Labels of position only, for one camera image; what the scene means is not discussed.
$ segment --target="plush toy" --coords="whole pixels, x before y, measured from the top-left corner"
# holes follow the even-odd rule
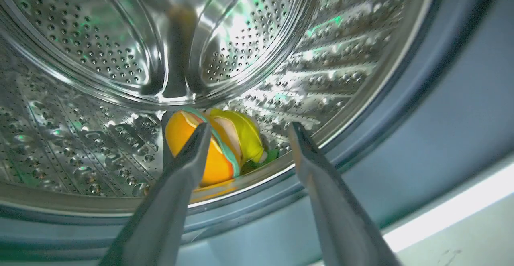
[[[212,125],[212,138],[201,186],[239,176],[246,162],[257,168],[278,158],[279,151],[266,151],[255,120],[240,112],[216,108],[205,112],[182,108],[171,116],[165,126],[165,139],[173,156],[178,155],[195,128],[207,121]]]

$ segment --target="stuffed toy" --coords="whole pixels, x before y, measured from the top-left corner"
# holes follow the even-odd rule
[[[165,140],[173,156],[178,155],[196,127],[205,122],[212,125],[212,138],[202,187],[238,177],[247,162],[256,169],[279,156],[276,149],[266,151],[259,125],[250,116],[217,108],[200,112],[189,107],[175,112],[165,125]]]

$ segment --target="embossed metal surface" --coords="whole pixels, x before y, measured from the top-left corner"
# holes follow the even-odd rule
[[[369,104],[431,0],[173,1],[0,2],[2,181],[145,195],[162,111],[195,103],[249,114],[284,156],[192,206],[257,187],[292,167],[290,122],[322,146]]]

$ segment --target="doll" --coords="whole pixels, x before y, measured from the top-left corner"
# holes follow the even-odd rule
[[[238,177],[246,162],[255,169],[279,156],[278,150],[266,151],[259,125],[250,116],[217,108],[200,112],[190,107],[175,112],[165,126],[165,140],[173,156],[178,155],[195,128],[204,122],[211,123],[212,138],[200,186]]]

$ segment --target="orange fabric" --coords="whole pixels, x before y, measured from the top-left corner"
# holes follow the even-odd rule
[[[196,123],[203,122],[201,120],[198,121],[199,119],[196,118],[195,120]],[[189,137],[193,134],[195,128],[196,127],[192,127],[186,121],[186,118],[180,111],[173,114],[165,129],[167,145],[173,156],[178,155],[182,147],[187,143]],[[216,149],[214,146],[215,143],[215,139],[211,138],[204,177],[200,182],[200,186],[213,185],[233,178],[232,164]]]

